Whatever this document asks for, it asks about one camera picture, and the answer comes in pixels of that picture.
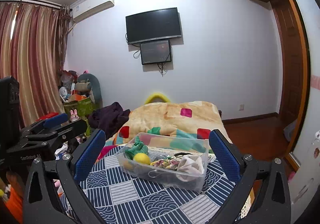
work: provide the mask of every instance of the bed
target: bed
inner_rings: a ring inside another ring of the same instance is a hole
[[[106,141],[106,146],[119,146],[94,165],[88,178],[80,183],[81,188],[106,223],[205,223],[235,185],[227,179],[212,151],[201,193],[164,187],[123,173],[114,154],[140,132],[207,139],[213,129],[219,129],[231,142],[217,107],[209,102],[141,106],[132,111],[129,121]],[[61,201],[68,215],[76,219],[64,195]],[[244,217],[250,206],[248,197],[238,218]]]

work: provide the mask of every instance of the screw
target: screw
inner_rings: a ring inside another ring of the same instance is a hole
[[[275,163],[276,164],[281,164],[281,160],[279,158],[275,158]]]
[[[62,155],[62,159],[65,160],[65,161],[66,161],[66,160],[69,160],[70,157],[71,157],[70,154],[64,154],[64,155]]]
[[[33,159],[33,162],[34,162],[34,163],[39,163],[40,160],[41,160],[41,158],[40,158],[40,157],[37,157],[37,158]]]
[[[251,161],[251,160],[252,160],[252,155],[246,154],[246,155],[244,155],[244,158],[245,158],[247,161]]]

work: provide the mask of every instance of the blue patterned tablecloth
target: blue patterned tablecloth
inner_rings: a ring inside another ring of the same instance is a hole
[[[202,224],[224,203],[234,187],[218,160],[208,163],[202,192],[164,187],[123,173],[114,154],[116,147],[94,165],[83,191],[106,223]],[[77,218],[63,195],[68,215]]]

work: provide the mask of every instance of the transparent plastic box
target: transparent plastic box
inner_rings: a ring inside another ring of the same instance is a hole
[[[202,159],[204,172],[201,175],[193,175],[154,167],[130,160],[127,158],[124,151],[132,147],[135,142],[135,138],[130,140],[129,143],[115,154],[123,172],[164,186],[172,186],[201,192],[207,170],[208,153],[210,148],[209,141],[207,139],[177,138],[147,133],[139,133],[137,136],[140,141],[144,142],[144,144],[148,146],[148,152],[150,155],[174,155],[179,152],[199,155]]]

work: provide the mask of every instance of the pink wall stripe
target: pink wall stripe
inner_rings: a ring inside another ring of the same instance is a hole
[[[320,77],[311,75],[311,87],[320,90]]]

